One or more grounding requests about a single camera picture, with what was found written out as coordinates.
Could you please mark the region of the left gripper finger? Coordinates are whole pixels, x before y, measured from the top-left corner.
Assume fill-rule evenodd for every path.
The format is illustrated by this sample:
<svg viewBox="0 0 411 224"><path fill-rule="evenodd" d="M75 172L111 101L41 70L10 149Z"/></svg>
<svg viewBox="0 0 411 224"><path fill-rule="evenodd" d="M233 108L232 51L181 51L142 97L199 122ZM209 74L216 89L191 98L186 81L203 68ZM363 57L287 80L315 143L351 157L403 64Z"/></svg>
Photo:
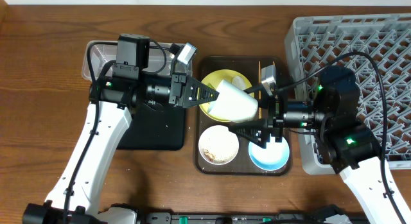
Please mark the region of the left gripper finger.
<svg viewBox="0 0 411 224"><path fill-rule="evenodd" d="M185 92L182 106L184 108L195 107L216 101L218 96L219 92L214 89L189 89Z"/></svg>
<svg viewBox="0 0 411 224"><path fill-rule="evenodd" d="M188 76L186 79L186 92L190 96L217 96L218 92L197 79Z"/></svg>

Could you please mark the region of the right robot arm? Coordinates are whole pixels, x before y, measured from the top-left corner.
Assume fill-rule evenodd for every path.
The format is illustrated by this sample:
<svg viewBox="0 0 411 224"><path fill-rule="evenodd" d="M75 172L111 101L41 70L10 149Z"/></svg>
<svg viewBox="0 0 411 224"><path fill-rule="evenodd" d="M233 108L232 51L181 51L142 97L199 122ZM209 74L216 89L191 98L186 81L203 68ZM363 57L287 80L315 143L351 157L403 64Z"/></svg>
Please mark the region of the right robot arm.
<svg viewBox="0 0 411 224"><path fill-rule="evenodd" d="M265 119L230 126L229 131L266 148L281 142L283 129L314 132L320 155L360 202L370 223L410 223L410 208L385 160L385 142L357 119L360 88L354 72L332 65L320 73L312 101L268 101Z"/></svg>

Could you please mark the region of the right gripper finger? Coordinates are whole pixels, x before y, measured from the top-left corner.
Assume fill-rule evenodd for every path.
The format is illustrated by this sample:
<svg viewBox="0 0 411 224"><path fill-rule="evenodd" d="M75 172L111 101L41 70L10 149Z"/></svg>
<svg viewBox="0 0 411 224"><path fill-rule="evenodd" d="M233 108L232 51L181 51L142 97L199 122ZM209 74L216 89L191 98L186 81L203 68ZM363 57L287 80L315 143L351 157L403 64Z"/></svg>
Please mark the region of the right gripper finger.
<svg viewBox="0 0 411 224"><path fill-rule="evenodd" d="M244 90L245 93L250 94L257 91L264 92L266 95L270 95L270 87L265 87L262 83L251 86Z"/></svg>
<svg viewBox="0 0 411 224"><path fill-rule="evenodd" d="M246 121L229 127L230 132L245 138L263 149L267 147L267 142L271 138L272 130L273 126L270 125L266 119Z"/></svg>

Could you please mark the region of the white cup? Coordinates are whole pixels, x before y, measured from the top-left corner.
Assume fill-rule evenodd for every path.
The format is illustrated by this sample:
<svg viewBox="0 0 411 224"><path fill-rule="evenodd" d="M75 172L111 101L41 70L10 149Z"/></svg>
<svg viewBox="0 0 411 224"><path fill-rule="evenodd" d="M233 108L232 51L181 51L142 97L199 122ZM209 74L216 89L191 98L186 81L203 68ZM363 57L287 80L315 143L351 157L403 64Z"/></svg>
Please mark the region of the white cup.
<svg viewBox="0 0 411 224"><path fill-rule="evenodd" d="M227 80L222 80L216 88L217 100L207 109L210 116L240 123L250 121L258 112L258 101Z"/></svg>

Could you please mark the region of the rice and food scraps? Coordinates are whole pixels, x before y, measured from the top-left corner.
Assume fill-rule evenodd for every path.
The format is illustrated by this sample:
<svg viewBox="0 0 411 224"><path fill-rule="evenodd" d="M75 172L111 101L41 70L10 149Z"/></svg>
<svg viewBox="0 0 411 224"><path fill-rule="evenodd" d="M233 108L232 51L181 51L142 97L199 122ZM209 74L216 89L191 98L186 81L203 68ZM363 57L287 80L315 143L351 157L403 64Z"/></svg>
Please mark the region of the rice and food scraps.
<svg viewBox="0 0 411 224"><path fill-rule="evenodd" d="M223 148L204 148L201 152L213 164L225 164L232 158L231 151Z"/></svg>

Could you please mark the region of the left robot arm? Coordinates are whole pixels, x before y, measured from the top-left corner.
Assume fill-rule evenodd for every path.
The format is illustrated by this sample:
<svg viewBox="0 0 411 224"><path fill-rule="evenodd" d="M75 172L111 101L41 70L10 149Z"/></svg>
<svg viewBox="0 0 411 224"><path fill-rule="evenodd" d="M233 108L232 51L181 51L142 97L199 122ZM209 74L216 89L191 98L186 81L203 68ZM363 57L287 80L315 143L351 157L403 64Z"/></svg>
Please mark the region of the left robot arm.
<svg viewBox="0 0 411 224"><path fill-rule="evenodd" d="M186 73L175 71L188 65L197 49L190 43L172 44L173 54L166 85L153 85L159 71L148 71L149 53L155 41L144 35L121 34L115 60L107 62L99 75L92 68L91 52L99 43L87 46L85 59L91 76L89 106L83 130L59 181L42 205L30 203L23 223L140 223L138 211L126 205L99 211L101 190L118 144L130 127L132 110L171 105L189 108L218 97L218 93Z"/></svg>

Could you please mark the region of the white tissue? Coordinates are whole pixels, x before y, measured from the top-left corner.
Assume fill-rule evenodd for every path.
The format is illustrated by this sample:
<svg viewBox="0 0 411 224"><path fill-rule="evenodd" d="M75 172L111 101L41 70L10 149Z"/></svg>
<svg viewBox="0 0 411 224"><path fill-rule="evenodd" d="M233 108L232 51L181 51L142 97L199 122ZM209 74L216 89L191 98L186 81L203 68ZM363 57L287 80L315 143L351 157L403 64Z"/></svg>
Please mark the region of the white tissue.
<svg viewBox="0 0 411 224"><path fill-rule="evenodd" d="M245 81L244 81L244 79L241 77L241 76L235 76L233 79L232 79L232 82L231 82L234 86L236 86L237 88L239 88L240 90L245 90L245 89L247 89L248 87L247 87L247 85L246 85L246 83L245 83Z"/></svg>

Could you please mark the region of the white bowl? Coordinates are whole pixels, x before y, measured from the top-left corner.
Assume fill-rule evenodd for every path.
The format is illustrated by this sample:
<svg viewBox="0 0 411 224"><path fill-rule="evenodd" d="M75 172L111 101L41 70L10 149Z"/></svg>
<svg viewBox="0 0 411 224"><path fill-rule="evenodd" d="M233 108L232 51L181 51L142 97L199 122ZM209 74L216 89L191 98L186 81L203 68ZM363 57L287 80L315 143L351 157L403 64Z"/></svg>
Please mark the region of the white bowl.
<svg viewBox="0 0 411 224"><path fill-rule="evenodd" d="M227 126L223 125L214 125L206 128L202 134L200 135L198 141L198 150L202 158L210 163L201 152L204 148L219 148L219 149L226 149L230 150L232 153L232 158L226 162L228 164L237 156L239 149L240 149L240 142L236 134L229 131Z"/></svg>

